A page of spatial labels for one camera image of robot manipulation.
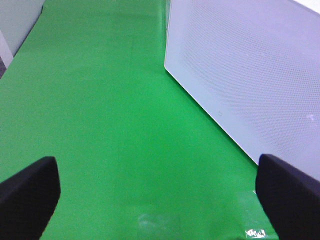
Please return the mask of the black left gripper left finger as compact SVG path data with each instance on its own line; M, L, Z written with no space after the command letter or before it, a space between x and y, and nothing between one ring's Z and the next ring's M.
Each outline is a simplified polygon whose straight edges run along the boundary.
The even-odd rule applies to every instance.
M45 156L0 184L0 238L38 240L61 196L57 160Z

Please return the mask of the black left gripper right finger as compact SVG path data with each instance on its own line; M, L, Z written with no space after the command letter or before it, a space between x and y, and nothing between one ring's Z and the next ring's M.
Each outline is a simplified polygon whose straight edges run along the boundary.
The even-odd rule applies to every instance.
M272 154L262 154L255 191L279 239L320 238L318 180Z

